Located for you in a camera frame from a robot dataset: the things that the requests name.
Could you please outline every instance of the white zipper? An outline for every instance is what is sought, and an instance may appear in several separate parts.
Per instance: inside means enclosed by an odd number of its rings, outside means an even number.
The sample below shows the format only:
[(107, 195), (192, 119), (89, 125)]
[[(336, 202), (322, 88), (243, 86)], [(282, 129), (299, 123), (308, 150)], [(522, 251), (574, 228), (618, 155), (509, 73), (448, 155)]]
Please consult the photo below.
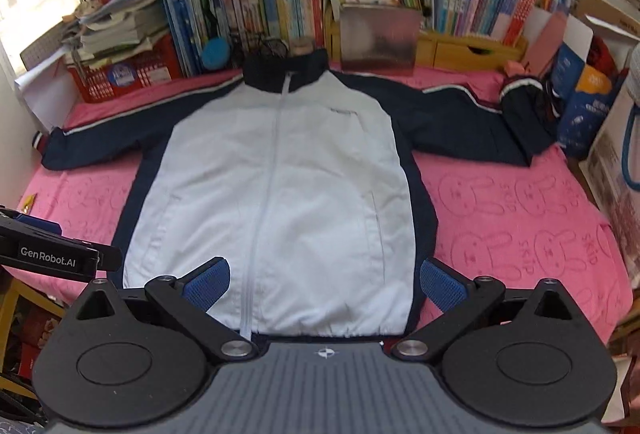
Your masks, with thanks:
[(269, 201), (271, 199), (271, 186), (273, 185), (273, 175), (276, 168), (276, 160), (278, 156), (278, 138), (280, 134), (280, 114), (282, 113), (282, 107), (284, 106), (284, 100), (289, 93), (289, 85), (291, 83), (291, 73), (287, 73), (284, 78), (284, 84), (282, 85), (282, 93), (280, 100), (278, 101), (278, 107), (276, 108), (276, 115), (273, 119), (273, 125), (271, 127), (271, 156), (269, 158), (269, 165), (267, 168), (267, 189), (264, 192), (260, 209), (255, 221), (254, 237), (251, 243), (251, 250), (249, 252), (249, 259), (247, 261), (244, 275), (242, 276), (242, 306), (240, 310), (240, 335), (247, 340), (251, 340), (252, 322), (254, 317), (254, 291), (255, 291), (255, 255), (258, 248), (258, 236), (260, 236), (260, 230), (262, 223), (264, 222), (267, 208), (269, 207)]

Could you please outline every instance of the silver bolt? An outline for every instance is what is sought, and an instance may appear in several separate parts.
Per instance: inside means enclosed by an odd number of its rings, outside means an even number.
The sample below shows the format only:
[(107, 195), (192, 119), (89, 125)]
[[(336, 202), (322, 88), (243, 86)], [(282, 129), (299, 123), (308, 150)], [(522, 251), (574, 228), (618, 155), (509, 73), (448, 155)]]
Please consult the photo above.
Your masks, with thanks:
[(427, 344), (420, 340), (403, 340), (398, 343), (396, 348), (398, 353), (404, 356), (422, 356), (429, 350)]
[(230, 340), (222, 344), (222, 354), (233, 358), (242, 358), (251, 353), (251, 344), (246, 340)]

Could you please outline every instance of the jacket collar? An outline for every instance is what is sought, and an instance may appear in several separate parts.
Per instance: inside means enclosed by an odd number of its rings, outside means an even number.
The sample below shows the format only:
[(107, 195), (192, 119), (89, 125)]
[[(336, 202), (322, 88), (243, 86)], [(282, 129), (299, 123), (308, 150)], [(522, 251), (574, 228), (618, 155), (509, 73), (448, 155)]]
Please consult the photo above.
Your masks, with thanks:
[(329, 57), (325, 49), (308, 55), (281, 58), (275, 56), (250, 55), (244, 61), (244, 82), (252, 88), (271, 93), (280, 93), (287, 73), (292, 74), (289, 91), (318, 80), (329, 68)]

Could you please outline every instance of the bed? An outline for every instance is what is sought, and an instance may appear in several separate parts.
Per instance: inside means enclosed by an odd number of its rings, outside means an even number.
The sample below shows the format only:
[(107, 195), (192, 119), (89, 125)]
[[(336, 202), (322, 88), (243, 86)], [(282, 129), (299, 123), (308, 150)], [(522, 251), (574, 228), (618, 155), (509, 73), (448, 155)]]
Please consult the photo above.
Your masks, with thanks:
[[(181, 92), (222, 82), (239, 72), (180, 80), (102, 104), (77, 105), (66, 128), (89, 124)], [(498, 99), (494, 72), (456, 73), (416, 68), (396, 77), (416, 89), (466, 84), (484, 101)], [(606, 219), (590, 204), (553, 146), (529, 169), (415, 153), (439, 220), (436, 256), (466, 276), (490, 274), (508, 287), (533, 287), (543, 277), (562, 281), (606, 341), (632, 303), (622, 258)], [(69, 237), (110, 242), (135, 178), (140, 156), (66, 172), (39, 167), (25, 197), (37, 194), (32, 215), (58, 222)], [(84, 284), (8, 268), (18, 279), (72, 302)], [(420, 325), (438, 315), (426, 302)]]

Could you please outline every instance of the navy blue sleeve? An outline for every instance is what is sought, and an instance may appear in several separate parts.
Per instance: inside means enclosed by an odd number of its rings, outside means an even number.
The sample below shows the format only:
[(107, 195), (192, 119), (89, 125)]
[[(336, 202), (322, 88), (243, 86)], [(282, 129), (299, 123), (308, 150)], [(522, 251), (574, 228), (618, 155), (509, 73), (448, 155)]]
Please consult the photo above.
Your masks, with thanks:
[(500, 104), (492, 106), (466, 86), (420, 91), (382, 77), (334, 74), (375, 98), (415, 150), (526, 166), (555, 141), (539, 112), (544, 93), (533, 78), (507, 83)]
[(147, 150), (166, 140), (178, 122), (207, 102), (225, 96), (240, 82), (235, 78), (220, 86), (178, 94), (71, 130), (56, 128), (41, 150), (42, 165), (49, 170), (66, 170), (107, 162), (136, 148)]

